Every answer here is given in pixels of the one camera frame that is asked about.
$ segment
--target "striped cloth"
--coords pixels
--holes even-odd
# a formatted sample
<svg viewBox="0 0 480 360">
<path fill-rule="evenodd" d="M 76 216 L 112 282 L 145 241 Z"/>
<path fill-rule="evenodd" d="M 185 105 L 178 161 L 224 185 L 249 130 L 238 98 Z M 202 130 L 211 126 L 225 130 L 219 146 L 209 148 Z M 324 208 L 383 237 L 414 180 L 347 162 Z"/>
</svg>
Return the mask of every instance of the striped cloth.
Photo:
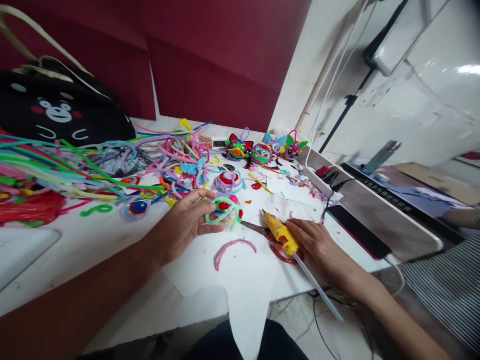
<svg viewBox="0 0 480 360">
<path fill-rule="evenodd" d="M 402 270 L 431 313 L 480 355 L 480 236 L 428 260 L 405 264 Z"/>
</svg>

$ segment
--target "left hand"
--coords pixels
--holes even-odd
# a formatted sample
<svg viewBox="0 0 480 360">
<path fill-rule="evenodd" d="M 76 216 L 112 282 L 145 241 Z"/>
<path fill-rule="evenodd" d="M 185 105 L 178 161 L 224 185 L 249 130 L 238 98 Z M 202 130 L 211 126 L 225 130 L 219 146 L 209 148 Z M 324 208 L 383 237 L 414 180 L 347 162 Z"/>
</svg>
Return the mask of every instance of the left hand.
<svg viewBox="0 0 480 360">
<path fill-rule="evenodd" d="M 201 198 L 214 200 L 218 196 L 210 190 L 192 191 L 177 202 L 145 236 L 158 246 L 160 266 L 178 259 L 196 237 L 221 233 L 225 229 L 221 225 L 206 224 L 205 215 L 213 213 L 217 206 L 209 201 L 198 201 Z"/>
</svg>

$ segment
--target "red pom pom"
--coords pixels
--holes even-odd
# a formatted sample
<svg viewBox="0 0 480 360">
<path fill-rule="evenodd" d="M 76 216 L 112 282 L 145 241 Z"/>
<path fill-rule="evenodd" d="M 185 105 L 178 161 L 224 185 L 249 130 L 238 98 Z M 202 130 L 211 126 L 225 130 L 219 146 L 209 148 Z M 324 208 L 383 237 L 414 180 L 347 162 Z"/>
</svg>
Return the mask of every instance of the red pom pom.
<svg viewBox="0 0 480 360">
<path fill-rule="evenodd" d="M 230 208 L 230 204 L 222 201 L 221 203 L 218 204 L 218 208 L 221 211 L 227 211 Z"/>
</svg>

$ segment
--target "maroon backdrop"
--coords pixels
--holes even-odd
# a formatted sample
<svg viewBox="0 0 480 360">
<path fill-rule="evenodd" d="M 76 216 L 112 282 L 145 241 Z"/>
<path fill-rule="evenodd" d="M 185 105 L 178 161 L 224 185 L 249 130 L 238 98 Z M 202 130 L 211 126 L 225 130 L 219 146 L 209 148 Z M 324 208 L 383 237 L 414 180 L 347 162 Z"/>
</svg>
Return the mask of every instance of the maroon backdrop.
<svg viewBox="0 0 480 360">
<path fill-rule="evenodd" d="M 133 117 L 160 113 L 267 130 L 311 0 L 8 0 L 114 90 Z M 40 57 L 62 55 L 8 16 Z M 0 68 L 26 59 L 0 35 Z"/>
<path fill-rule="evenodd" d="M 160 113 L 266 131 L 311 0 L 142 0 Z"/>
</svg>

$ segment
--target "pants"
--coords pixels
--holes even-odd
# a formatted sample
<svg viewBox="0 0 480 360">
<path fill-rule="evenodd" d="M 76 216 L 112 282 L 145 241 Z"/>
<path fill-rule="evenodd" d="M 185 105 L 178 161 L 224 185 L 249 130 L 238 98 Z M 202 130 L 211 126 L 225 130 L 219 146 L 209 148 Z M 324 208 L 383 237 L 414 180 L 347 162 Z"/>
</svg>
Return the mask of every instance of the pants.
<svg viewBox="0 0 480 360">
<path fill-rule="evenodd" d="M 210 331 L 185 355 L 184 360 L 242 359 L 235 344 L 230 321 L 225 321 Z M 258 360 L 308 360 L 295 341 L 278 322 L 267 320 L 261 340 Z"/>
</svg>

